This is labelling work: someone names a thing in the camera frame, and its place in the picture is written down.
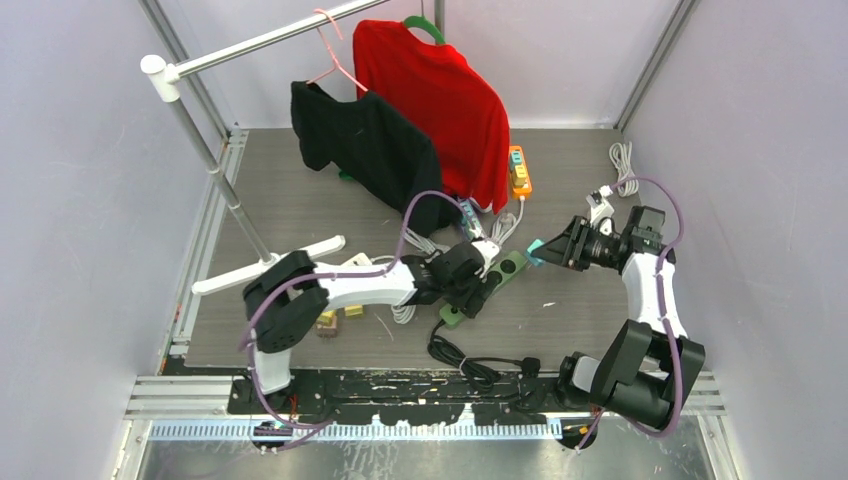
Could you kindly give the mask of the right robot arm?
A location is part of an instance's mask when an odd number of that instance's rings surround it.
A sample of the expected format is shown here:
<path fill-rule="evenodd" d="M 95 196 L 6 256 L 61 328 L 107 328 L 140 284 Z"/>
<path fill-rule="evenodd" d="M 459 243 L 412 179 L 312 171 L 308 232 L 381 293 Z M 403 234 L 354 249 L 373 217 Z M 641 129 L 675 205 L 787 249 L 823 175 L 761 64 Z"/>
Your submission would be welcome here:
<path fill-rule="evenodd" d="M 532 258 L 574 271 L 598 266 L 620 275 L 628 316 L 601 359 L 576 352 L 563 359 L 558 403 L 577 411 L 591 404 L 655 433 L 673 429 L 705 363 L 676 311 L 676 257 L 662 241 L 663 211 L 636 206 L 622 232 L 605 233 L 576 216 L 558 236 L 532 249 Z"/>

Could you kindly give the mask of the orange power strip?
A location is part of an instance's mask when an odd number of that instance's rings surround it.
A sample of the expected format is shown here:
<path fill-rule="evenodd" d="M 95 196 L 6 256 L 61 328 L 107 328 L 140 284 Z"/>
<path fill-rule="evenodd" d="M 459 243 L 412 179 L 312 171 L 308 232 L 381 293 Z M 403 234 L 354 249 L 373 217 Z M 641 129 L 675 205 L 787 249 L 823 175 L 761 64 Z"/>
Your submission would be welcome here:
<path fill-rule="evenodd" d="M 528 199 L 532 194 L 532 182 L 525 155 L 520 146 L 509 147 L 509 185 L 515 199 Z"/>

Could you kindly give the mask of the pink plug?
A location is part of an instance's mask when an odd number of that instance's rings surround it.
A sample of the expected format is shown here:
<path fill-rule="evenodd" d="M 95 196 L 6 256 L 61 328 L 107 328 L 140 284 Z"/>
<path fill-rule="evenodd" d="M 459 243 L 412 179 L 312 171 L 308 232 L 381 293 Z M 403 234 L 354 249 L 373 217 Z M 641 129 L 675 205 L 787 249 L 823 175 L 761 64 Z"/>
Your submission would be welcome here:
<path fill-rule="evenodd" d="M 316 325 L 316 335 L 323 339 L 336 338 L 339 333 L 338 322 L 333 320 L 330 323 L 318 323 Z"/>

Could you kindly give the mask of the green power strip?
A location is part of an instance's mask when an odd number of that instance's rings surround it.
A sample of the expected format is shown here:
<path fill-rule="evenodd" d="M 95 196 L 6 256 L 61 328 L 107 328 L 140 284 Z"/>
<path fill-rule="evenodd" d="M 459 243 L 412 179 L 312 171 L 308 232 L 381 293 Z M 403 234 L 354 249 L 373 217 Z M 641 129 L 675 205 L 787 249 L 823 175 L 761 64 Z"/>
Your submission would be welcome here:
<path fill-rule="evenodd" d="M 507 283 L 521 273 L 529 261 L 519 251 L 512 251 L 491 267 L 478 285 L 466 295 L 459 306 L 446 303 L 439 310 L 440 320 L 450 328 L 456 328 L 465 320 L 474 319 L 488 300 Z"/>

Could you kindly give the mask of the white power strip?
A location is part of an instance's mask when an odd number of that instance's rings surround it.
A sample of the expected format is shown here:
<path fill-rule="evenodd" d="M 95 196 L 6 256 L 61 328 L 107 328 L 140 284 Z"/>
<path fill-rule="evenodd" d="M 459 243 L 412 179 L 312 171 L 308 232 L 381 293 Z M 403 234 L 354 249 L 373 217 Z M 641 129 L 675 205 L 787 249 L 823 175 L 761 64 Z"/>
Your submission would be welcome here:
<path fill-rule="evenodd" d="M 362 266 L 371 266 L 371 265 L 372 265 L 372 260 L 364 252 L 357 253 L 356 255 L 352 256 L 351 258 L 349 258 L 346 261 L 344 261 L 343 263 L 341 263 L 341 266 L 344 266 L 344 267 L 351 267 L 351 266 L 362 267 Z"/>

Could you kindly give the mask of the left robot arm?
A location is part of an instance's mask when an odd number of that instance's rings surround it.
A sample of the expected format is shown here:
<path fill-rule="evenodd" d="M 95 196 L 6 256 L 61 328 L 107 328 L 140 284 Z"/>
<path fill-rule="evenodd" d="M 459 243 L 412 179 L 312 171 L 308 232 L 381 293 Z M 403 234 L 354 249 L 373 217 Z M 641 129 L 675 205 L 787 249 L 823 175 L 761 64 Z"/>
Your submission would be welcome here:
<path fill-rule="evenodd" d="M 459 300 L 482 282 L 500 251 L 496 242 L 479 238 L 442 254 L 404 255 L 388 264 L 330 265 L 313 261 L 304 250 L 287 255 L 242 292 L 248 330 L 240 346 L 254 373 L 253 400 L 269 413 L 288 406 L 292 349 L 322 313 Z"/>

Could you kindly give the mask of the yellow plug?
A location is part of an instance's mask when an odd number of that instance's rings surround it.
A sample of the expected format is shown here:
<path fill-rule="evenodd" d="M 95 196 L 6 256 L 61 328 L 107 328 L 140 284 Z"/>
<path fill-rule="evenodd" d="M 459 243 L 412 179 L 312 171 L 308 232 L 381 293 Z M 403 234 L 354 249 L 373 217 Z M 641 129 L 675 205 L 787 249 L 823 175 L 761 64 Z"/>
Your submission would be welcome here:
<path fill-rule="evenodd" d="M 344 313 L 347 318 L 358 318 L 365 315 L 365 307 L 363 305 L 351 305 L 344 308 Z"/>
<path fill-rule="evenodd" d="M 316 325 L 318 328 L 335 328 L 337 325 L 336 312 L 323 312 L 316 320 Z"/>

